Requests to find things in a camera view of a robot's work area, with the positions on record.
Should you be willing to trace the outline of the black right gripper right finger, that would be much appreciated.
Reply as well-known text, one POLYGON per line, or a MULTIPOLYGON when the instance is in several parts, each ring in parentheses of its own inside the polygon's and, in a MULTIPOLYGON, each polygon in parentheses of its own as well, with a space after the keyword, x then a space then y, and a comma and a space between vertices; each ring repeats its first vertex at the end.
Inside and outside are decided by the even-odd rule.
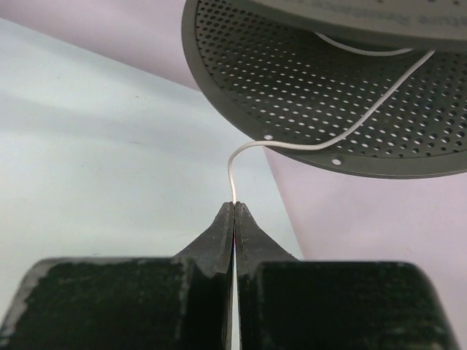
POLYGON ((242 349, 456 349, 426 273, 408 262, 301 261, 235 206, 242 349))

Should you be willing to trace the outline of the black cable spool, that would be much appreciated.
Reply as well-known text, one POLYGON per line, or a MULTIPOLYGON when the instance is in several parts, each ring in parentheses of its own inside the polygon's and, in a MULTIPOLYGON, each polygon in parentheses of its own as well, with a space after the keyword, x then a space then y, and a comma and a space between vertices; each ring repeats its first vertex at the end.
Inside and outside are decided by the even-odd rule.
POLYGON ((319 144, 294 160, 389 179, 466 170, 466 51, 369 57, 236 1, 187 1, 182 45, 201 92, 255 140, 319 144))

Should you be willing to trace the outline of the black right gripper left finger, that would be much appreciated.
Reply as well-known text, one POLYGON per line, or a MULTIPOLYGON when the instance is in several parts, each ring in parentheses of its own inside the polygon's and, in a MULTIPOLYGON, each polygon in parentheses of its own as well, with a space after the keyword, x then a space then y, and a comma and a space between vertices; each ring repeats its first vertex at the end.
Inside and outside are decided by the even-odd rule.
POLYGON ((229 349, 234 205, 173 257, 62 257, 23 277, 3 349, 229 349))

